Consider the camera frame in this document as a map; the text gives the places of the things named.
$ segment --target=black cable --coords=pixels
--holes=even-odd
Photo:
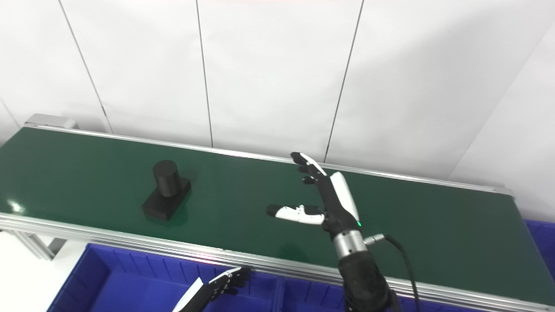
[[[408,260],[407,253],[405,252],[405,249],[403,248],[403,246],[401,246],[401,244],[393,237],[389,235],[384,235],[384,238],[387,241],[389,241],[391,244],[393,244],[393,246],[395,246],[403,255],[403,259],[405,260],[405,265],[407,266],[407,270],[408,270],[408,278],[411,280],[412,293],[414,294],[414,297],[415,297],[416,312],[420,312],[420,298],[418,297],[418,291],[416,289],[416,280],[415,280],[414,272],[412,271],[411,263]]]

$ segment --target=metal bracket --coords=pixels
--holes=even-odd
[[[25,125],[49,125],[51,127],[65,129],[79,129],[77,122],[71,118],[45,114],[33,114],[29,119],[27,119]]]
[[[46,246],[46,244],[35,234],[14,230],[8,230],[7,232],[14,235],[37,258],[49,261],[54,259],[66,242],[65,239],[54,238],[54,240]]]

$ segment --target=black cylinder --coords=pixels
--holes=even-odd
[[[152,169],[154,179],[160,195],[164,197],[172,197],[177,195],[181,190],[181,181],[177,165],[171,160],[162,160],[154,165]]]

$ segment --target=white floor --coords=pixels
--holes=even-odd
[[[51,239],[43,238],[45,243]],[[83,253],[68,241],[54,261],[37,259],[15,237],[0,233],[0,311],[46,312]]]

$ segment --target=wall seam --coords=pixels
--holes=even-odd
[[[8,112],[8,115],[12,119],[13,123],[16,124],[16,126],[19,129],[21,129],[21,125],[17,122],[16,117],[13,115],[12,111],[9,110],[8,105],[6,105],[6,103],[4,102],[4,99],[2,99],[2,97],[0,97],[0,103],[2,103],[2,106],[4,107],[4,109],[6,109],[6,112]]]
[[[81,47],[79,46],[79,42],[77,42],[77,37],[75,36],[75,33],[73,32],[73,28],[71,27],[71,24],[69,22],[69,18],[67,16],[66,12],[65,12],[64,5],[62,4],[62,0],[58,0],[58,3],[60,4],[60,7],[62,9],[62,13],[64,14],[65,22],[67,23],[67,25],[69,27],[69,31],[71,32],[71,36],[73,37],[73,41],[75,42],[75,45],[77,46],[77,51],[79,51],[79,56],[81,57],[81,60],[83,61],[83,65],[85,66],[85,70],[87,71],[87,75],[89,77],[90,83],[93,86],[94,94],[96,94],[96,96],[97,96],[97,100],[98,100],[98,103],[100,104],[100,108],[102,109],[102,113],[104,113],[104,117],[106,118],[106,122],[108,123],[110,133],[113,134],[114,130],[112,129],[112,124],[110,123],[110,119],[108,118],[106,110],[104,109],[104,104],[102,103],[102,100],[100,99],[100,95],[98,94],[97,86],[94,84],[94,80],[93,80],[93,77],[90,74],[89,67],[87,66],[87,63],[85,62],[85,57],[83,56],[83,52],[81,51]]]
[[[357,20],[356,20],[355,33],[352,36],[351,49],[349,50],[349,57],[347,57],[347,66],[345,67],[345,74],[343,75],[343,81],[341,82],[341,89],[339,90],[339,98],[337,99],[337,105],[335,107],[334,120],[331,123],[330,137],[327,140],[326,153],[324,154],[324,163],[326,162],[327,153],[330,150],[331,136],[334,133],[335,119],[337,119],[337,112],[339,111],[339,104],[341,103],[341,96],[343,95],[343,87],[345,86],[345,79],[347,78],[347,71],[349,70],[349,63],[351,62],[352,49],[355,46],[356,33],[359,30],[360,17],[362,16],[362,9],[364,8],[364,1],[365,0],[362,0],[361,3],[360,3],[360,10],[359,10],[359,16],[357,17]]]
[[[499,107],[499,104],[501,103],[501,101],[503,101],[503,99],[505,98],[505,96],[507,95],[507,92],[511,89],[511,87],[513,86],[514,82],[516,81],[516,79],[518,78],[518,76],[520,76],[520,73],[522,72],[522,69],[526,66],[526,64],[528,64],[528,61],[530,60],[530,57],[532,56],[532,54],[534,54],[534,52],[538,49],[538,46],[540,45],[540,43],[542,43],[543,39],[545,38],[545,36],[547,35],[547,33],[549,32],[549,30],[551,29],[551,27],[553,27],[553,25],[555,24],[555,20],[549,25],[549,27],[546,28],[545,33],[543,34],[542,38],[538,41],[538,43],[536,44],[536,46],[532,49],[532,51],[530,52],[530,54],[528,55],[528,58],[526,59],[526,61],[522,64],[522,67],[518,70],[518,73],[516,75],[514,75],[513,81],[509,84],[509,86],[507,87],[507,89],[505,90],[505,92],[503,93],[503,96],[499,99],[499,101],[497,102],[497,104],[495,105],[495,107],[493,107],[493,109],[491,110],[489,116],[487,117],[487,119],[484,121],[484,123],[482,124],[482,126],[480,127],[480,129],[476,132],[476,135],[474,136],[474,138],[472,139],[472,142],[470,142],[470,144],[466,147],[465,152],[462,153],[461,157],[458,159],[457,164],[455,164],[455,166],[453,167],[453,170],[451,170],[450,174],[447,176],[447,180],[451,180],[451,176],[453,175],[453,173],[455,172],[455,170],[457,169],[458,165],[461,163],[462,159],[465,157],[466,153],[468,152],[468,150],[472,147],[472,145],[474,144],[474,142],[476,141],[476,138],[479,136],[479,134],[482,132],[482,130],[484,129],[484,127],[486,126],[486,124],[490,121],[491,117],[493,116],[493,113],[497,110],[497,108]]]
[[[203,60],[204,91],[206,93],[206,109],[208,111],[208,127],[210,129],[210,146],[214,147],[214,137],[212,135],[212,119],[210,117],[210,103],[208,101],[208,83],[206,82],[206,66],[204,64],[203,34],[200,30],[199,0],[195,0],[195,4],[196,4],[196,20],[199,23],[200,56],[202,57],[202,60]]]

